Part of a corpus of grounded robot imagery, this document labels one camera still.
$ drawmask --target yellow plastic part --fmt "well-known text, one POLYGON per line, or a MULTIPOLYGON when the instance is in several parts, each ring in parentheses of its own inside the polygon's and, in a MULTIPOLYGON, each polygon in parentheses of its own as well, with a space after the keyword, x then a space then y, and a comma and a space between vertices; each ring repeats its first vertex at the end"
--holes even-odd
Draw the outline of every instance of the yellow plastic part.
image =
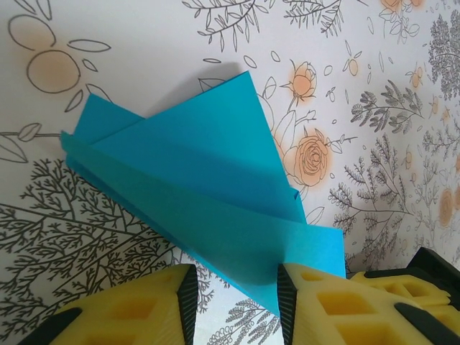
POLYGON ((190 266, 170 267, 67 304, 58 313, 83 312, 51 344, 184 344, 177 291, 190 266))
MULTIPOLYGON (((431 345, 394 308, 398 302, 419 308, 413 300, 299 264, 284 267, 297 289, 292 345, 431 345)), ((280 311, 289 313, 278 289, 280 311)))
POLYGON ((409 298, 460 336, 460 312, 449 305, 450 295, 446 291, 412 275, 366 278, 364 273, 356 273, 351 280, 409 298))

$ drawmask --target floral wallpaper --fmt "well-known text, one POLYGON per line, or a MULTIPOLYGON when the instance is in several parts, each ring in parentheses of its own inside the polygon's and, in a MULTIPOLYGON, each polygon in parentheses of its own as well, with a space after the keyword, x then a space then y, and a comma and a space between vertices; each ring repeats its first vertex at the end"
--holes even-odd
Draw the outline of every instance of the floral wallpaper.
POLYGON ((196 344, 282 343, 277 317, 65 166, 59 133, 89 93, 151 116, 249 70, 307 222, 344 233, 347 272, 420 246, 460 267, 460 1, 125 2, 0 4, 3 344, 179 262, 198 265, 196 344))

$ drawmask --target blue paper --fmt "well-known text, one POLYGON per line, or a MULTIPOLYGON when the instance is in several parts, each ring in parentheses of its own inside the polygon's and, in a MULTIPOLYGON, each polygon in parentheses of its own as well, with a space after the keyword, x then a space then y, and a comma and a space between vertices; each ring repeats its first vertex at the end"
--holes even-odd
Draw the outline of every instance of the blue paper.
POLYGON ((273 313, 279 263, 344 276, 341 231, 305 224, 248 73, 150 119, 91 96, 74 136, 71 168, 273 313))

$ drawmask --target wallpaper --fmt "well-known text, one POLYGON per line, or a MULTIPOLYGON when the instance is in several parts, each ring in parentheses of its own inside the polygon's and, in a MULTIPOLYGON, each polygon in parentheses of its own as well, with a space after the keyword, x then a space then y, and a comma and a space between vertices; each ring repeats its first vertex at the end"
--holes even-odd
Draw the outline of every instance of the wallpaper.
POLYGON ((0 341, 194 262, 196 344, 282 343, 278 318, 65 166, 59 133, 90 93, 151 116, 249 70, 307 222, 344 233, 347 272, 404 267, 420 246, 460 267, 459 11, 458 0, 2 1, 0 341))

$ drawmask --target folded paper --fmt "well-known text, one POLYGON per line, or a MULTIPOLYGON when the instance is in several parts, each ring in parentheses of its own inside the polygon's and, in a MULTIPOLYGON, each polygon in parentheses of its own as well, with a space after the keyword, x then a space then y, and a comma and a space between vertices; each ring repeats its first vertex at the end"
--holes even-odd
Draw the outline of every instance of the folded paper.
POLYGON ((143 119, 90 96, 67 163, 268 310, 277 266, 344 276, 341 231, 309 226, 250 75, 143 119))

